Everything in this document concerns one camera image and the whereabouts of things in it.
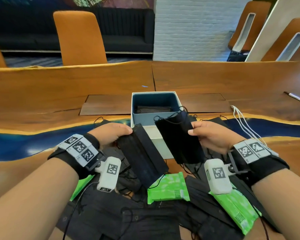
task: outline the person's left arm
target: person's left arm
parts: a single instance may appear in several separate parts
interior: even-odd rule
[[[89,132],[100,145],[132,133],[108,123]],[[79,181],[66,162],[51,158],[0,198],[0,240],[44,240],[51,235]]]

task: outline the person's left hand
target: person's left hand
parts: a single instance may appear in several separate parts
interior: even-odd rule
[[[120,136],[129,135],[132,129],[125,124],[108,123],[101,125],[88,132],[98,139],[100,146],[110,144]]]

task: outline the open box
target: open box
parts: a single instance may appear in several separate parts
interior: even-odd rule
[[[170,107],[171,112],[136,113],[137,106]],[[141,124],[152,140],[163,159],[173,158],[164,142],[162,135],[155,125],[154,118],[168,118],[174,113],[183,110],[180,100],[174,91],[167,92],[133,92],[131,99],[131,127]]]

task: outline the green packet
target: green packet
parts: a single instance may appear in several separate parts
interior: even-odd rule
[[[188,189],[182,172],[165,174],[157,179],[148,189],[149,205],[154,201],[180,199],[190,201]]]
[[[253,223],[259,217],[247,198],[238,190],[233,189],[231,193],[228,194],[213,194],[209,192],[217,202],[224,208],[224,210],[229,214],[229,216],[234,220],[238,227],[242,230],[242,233],[246,235],[251,228]]]
[[[93,179],[94,176],[95,175],[89,175],[88,177],[79,180],[79,182],[77,184],[77,187],[74,190],[74,192],[73,192],[73,194],[72,194],[72,196],[70,198],[70,201],[73,201],[74,198],[76,198],[76,196],[81,192],[81,190],[84,189],[84,187],[88,184],[88,182],[90,182]]]

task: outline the floor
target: floor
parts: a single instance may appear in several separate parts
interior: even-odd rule
[[[133,60],[152,60],[149,57],[107,57],[108,63],[119,63]],[[8,67],[60,67],[62,66],[61,57],[5,57]]]

